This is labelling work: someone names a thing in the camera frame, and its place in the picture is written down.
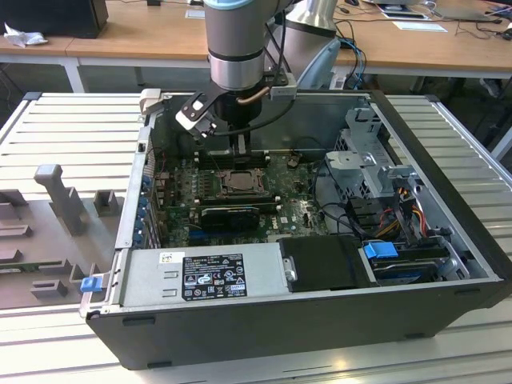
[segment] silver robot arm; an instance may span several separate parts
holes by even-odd
[[[298,0],[204,0],[211,82],[207,89],[194,94],[176,115],[186,130],[203,138],[248,133],[251,131],[249,122],[262,111],[262,96],[273,88],[288,86],[289,80],[294,84],[293,77],[282,71],[265,72],[268,43],[265,31],[266,22],[276,14],[284,16],[283,10],[296,2]],[[318,47],[326,44],[326,28],[329,40],[335,36],[332,24],[335,6],[336,0],[303,0],[289,21],[281,20],[281,24],[291,24],[293,40],[300,41],[321,32],[320,39],[307,39],[309,51],[304,57],[314,58],[310,53],[318,52]],[[283,30],[286,28],[281,27],[281,32],[276,33],[281,34]],[[292,54],[293,47],[287,51],[294,60],[301,57],[300,52]],[[301,76],[308,69],[303,64],[294,67],[299,68],[297,73]],[[215,132],[218,119],[227,122],[227,133]]]

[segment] circuit board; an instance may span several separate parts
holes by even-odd
[[[272,212],[262,210],[258,228],[251,231],[207,233],[198,216],[212,205],[208,198],[218,197],[226,188],[220,180],[225,170],[200,170],[192,159],[176,162],[162,173],[160,180],[159,218],[162,243],[168,247],[216,246],[276,242],[281,237],[328,234],[323,219],[311,201],[310,184],[314,176],[311,164],[289,168],[289,155],[271,154],[267,167],[251,170],[261,178],[262,190],[278,201]]]

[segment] floor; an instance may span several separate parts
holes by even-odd
[[[66,73],[61,66],[36,66],[31,64],[10,64],[5,72],[12,79],[0,76],[5,84],[0,83],[0,123],[3,124],[28,91],[71,92]],[[139,92],[142,87],[135,81],[134,69],[130,67],[100,67],[84,68],[84,76],[90,92]],[[209,80],[208,70],[144,68],[146,87],[157,87],[168,90],[196,90]],[[414,78],[407,76],[378,77],[381,89],[387,94],[408,94]],[[445,99],[450,88],[445,78],[430,78],[426,82],[424,93],[435,94]],[[483,139],[488,127],[496,122],[503,111],[504,105],[512,103],[512,86],[509,87],[502,103],[496,103],[486,90],[478,84],[478,80],[469,79],[462,91],[456,94],[448,107],[452,113],[468,129],[474,130],[482,116],[489,110],[487,119],[481,124],[477,138]],[[512,169],[512,151],[503,160],[504,165]]]

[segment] motherboard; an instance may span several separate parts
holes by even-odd
[[[156,174],[162,245],[216,246],[328,234],[312,201],[316,169],[292,154],[267,154],[258,167],[222,159],[160,161]]]

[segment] desk leg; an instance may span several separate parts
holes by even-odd
[[[89,92],[86,82],[80,73],[80,63],[76,58],[67,58],[62,61],[62,65],[67,73],[67,78],[70,80],[71,88],[76,94],[84,94]]]
[[[140,66],[135,67],[135,78],[137,79],[138,86],[144,86],[146,84],[144,76],[142,75],[142,68]]]
[[[490,154],[492,154],[497,160],[501,161],[510,148],[512,148],[512,127],[508,130],[505,136],[503,136]]]

